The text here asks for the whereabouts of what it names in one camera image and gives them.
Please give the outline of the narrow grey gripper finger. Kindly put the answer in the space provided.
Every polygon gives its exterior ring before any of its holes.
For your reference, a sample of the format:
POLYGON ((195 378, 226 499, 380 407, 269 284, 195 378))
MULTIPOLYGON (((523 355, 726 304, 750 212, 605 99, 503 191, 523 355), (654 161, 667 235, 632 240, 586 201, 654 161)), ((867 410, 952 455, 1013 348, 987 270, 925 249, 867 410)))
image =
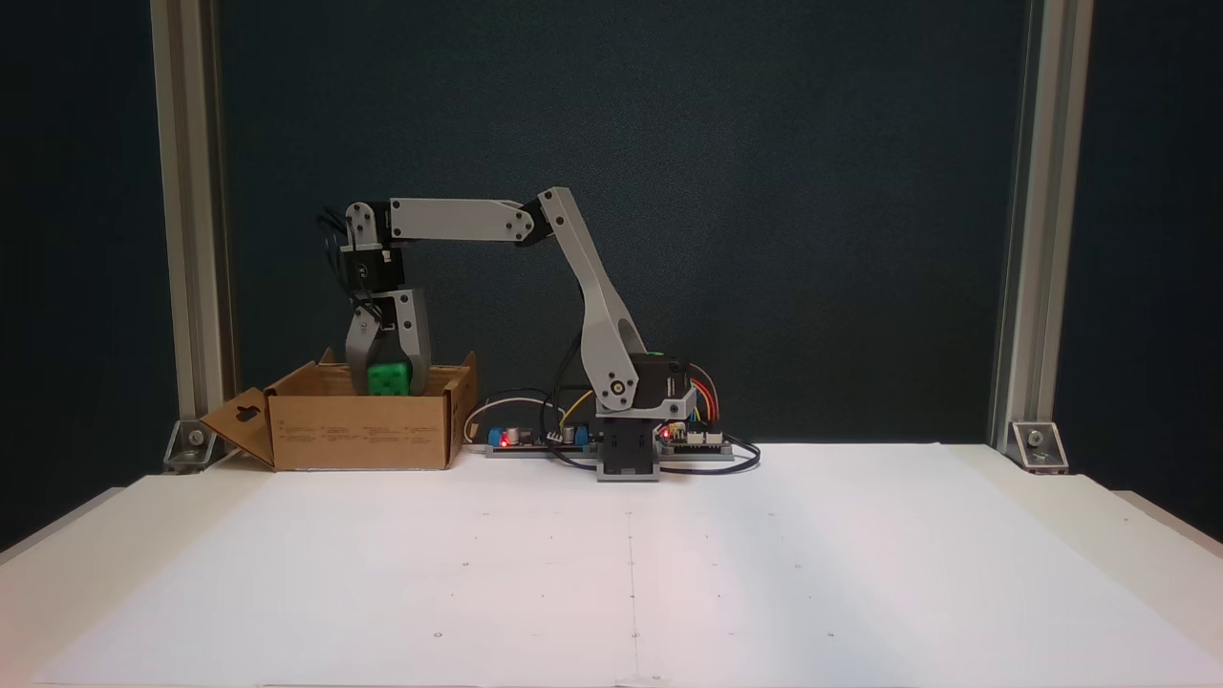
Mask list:
POLYGON ((349 360, 353 391, 358 396, 371 393, 368 371, 371 371, 371 362, 375 357, 375 349, 378 349, 380 328, 379 317, 371 314, 371 310, 355 310, 353 318, 351 318, 349 335, 345 340, 345 356, 349 360))

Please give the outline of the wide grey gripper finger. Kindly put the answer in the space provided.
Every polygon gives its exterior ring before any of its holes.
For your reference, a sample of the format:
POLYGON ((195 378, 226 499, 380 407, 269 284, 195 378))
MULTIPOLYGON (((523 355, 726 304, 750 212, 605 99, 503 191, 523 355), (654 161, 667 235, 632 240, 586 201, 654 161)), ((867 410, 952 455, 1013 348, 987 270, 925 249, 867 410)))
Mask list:
POLYGON ((423 288, 394 290, 393 331, 386 335, 388 364, 404 364, 410 371, 408 393, 423 396, 432 365, 432 339, 423 288))

